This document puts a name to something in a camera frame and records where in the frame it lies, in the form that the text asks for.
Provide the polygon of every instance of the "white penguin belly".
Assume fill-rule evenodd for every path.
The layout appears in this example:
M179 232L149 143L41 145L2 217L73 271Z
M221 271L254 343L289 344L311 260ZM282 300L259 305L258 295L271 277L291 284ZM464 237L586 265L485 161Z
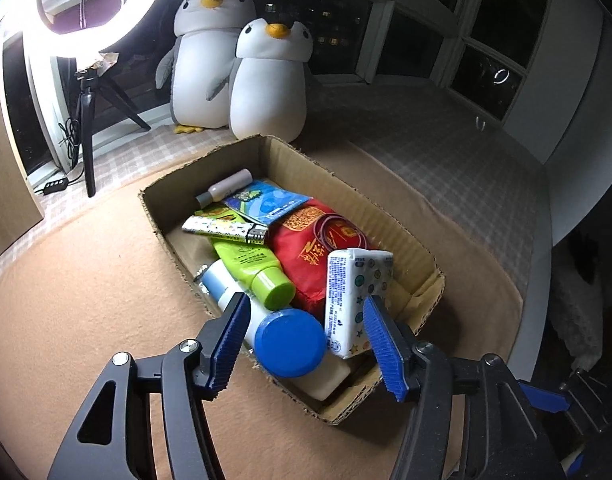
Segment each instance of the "white penguin belly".
M238 139L272 135L296 139L306 119L303 63L243 59L230 98L230 129Z
M206 100L206 92L231 66L238 37L229 30L199 30L182 37L171 93L177 123L205 128L228 124L228 86L212 101Z

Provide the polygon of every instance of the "penguin plush toy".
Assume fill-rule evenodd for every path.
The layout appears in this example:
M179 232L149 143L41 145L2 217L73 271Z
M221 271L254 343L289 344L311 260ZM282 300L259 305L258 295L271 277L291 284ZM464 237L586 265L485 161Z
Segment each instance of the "penguin plush toy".
M306 120L304 63L311 54L312 36L300 22L288 28L259 18L244 26L237 42L241 62L231 78L230 129L238 139L297 138Z
M241 28L255 17L253 0L183 0L175 46L159 62L155 84L172 73L170 110L176 133L228 124L228 89Z

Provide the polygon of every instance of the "cardboard box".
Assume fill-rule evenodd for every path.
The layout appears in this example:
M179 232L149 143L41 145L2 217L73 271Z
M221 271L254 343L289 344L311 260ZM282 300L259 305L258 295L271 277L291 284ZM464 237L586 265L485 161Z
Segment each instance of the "cardboard box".
M348 218L374 246L394 254L393 282L388 304L395 319L415 333L423 326L443 293L444 276L433 256L392 216L357 190L320 167L291 146L273 137L250 137L220 147L206 156L163 176L141 193L155 234L198 297L198 303L219 316L212 298L193 283L193 276L217 255L206 237L184 233L182 223L198 208L195 196L212 184L248 168L254 177L266 177L285 189L316 197ZM246 352L254 361L254 354ZM291 384L269 376L308 412L329 424L338 424L379 384L381 373L371 352L347 361L353 370L324 402L314 400Z

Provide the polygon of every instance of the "white wall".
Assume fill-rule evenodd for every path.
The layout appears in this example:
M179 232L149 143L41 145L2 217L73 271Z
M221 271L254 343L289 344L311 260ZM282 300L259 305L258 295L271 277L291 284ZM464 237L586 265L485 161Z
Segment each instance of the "white wall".
M599 47L595 0L551 0L541 41L503 129L542 164L564 135L583 96Z
M586 93L546 171L556 244L612 184L612 24L607 19Z

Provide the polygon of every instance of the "red packet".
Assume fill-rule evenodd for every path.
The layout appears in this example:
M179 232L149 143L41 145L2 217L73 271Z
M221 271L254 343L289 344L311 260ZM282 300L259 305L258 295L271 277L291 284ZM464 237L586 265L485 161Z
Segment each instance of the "red packet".
M320 321L326 306L328 253L351 247L370 249L358 228L314 198L273 226L269 246L297 287L293 306Z

